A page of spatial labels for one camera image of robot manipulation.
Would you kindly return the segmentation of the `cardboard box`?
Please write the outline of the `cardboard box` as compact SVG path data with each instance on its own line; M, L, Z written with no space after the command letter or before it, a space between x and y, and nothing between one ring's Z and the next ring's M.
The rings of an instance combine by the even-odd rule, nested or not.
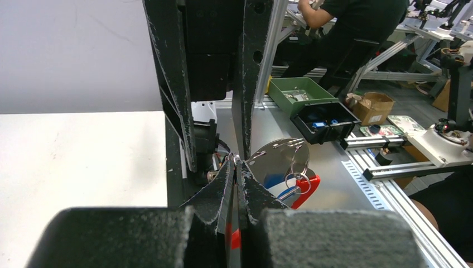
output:
M367 92L364 95L354 95L351 104L353 114L361 121L362 126L380 125L390 115L395 101L384 93Z

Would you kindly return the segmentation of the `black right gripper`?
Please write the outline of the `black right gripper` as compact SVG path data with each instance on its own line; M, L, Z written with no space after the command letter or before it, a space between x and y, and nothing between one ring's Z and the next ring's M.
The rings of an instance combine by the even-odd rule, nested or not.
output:
M186 49L177 1L142 3L162 108L184 143L187 168L197 171L191 101L225 98L234 78L237 49L231 110L238 154L248 159L255 95L274 2L185 1Z

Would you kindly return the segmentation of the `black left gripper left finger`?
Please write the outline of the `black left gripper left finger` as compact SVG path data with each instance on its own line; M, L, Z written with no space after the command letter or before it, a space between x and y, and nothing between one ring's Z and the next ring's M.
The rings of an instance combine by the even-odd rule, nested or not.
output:
M75 207L45 228L28 267L225 267L234 164L177 208Z

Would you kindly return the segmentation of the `silver key organiser plate with rings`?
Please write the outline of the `silver key organiser plate with rings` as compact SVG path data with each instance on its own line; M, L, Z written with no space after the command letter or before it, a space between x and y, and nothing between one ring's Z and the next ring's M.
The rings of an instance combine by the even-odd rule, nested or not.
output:
M229 267L230 253L240 249L254 262L257 226L265 209L296 209L320 184L308 169L310 152L302 138L283 138L264 145L248 160L229 154L205 187L207 213L219 267Z

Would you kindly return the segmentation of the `black plastic bin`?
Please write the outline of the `black plastic bin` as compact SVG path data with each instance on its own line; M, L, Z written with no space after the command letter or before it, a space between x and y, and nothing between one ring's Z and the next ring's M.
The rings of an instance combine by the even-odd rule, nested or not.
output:
M290 120L312 145L343 140L361 124L361 120L340 102L305 104Z

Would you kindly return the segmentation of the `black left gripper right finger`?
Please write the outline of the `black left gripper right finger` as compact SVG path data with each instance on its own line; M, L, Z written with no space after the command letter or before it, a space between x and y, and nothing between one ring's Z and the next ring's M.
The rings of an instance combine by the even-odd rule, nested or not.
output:
M408 223L386 209L291 209L236 165L241 267L424 267Z

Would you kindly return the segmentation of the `green plastic bin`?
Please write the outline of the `green plastic bin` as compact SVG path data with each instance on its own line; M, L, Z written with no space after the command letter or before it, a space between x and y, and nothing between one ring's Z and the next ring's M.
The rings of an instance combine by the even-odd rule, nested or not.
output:
M268 95L289 116L306 104L337 101L337 98L308 77L271 79Z

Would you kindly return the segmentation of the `white machine on rail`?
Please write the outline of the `white machine on rail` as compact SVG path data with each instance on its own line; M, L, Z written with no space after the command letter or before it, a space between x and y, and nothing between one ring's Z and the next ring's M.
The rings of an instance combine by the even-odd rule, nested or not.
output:
M369 167L363 171L368 181L448 173L472 165L472 153L467 150L472 136L472 41L466 41L458 49L442 49L441 55L441 64L451 75L446 118L439 119L424 131L407 132L403 136L355 137L340 142L345 150L410 143L428 159L426 162Z

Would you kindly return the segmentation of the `person in dark shirt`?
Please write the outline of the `person in dark shirt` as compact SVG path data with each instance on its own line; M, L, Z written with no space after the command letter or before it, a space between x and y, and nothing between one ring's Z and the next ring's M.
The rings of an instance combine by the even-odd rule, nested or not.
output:
M303 77L317 67L338 64L354 39L382 44L403 22L409 1L324 1L314 9L309 1L299 1L298 10L306 25L320 28L333 18L331 30L305 45L301 55L289 65L282 78Z

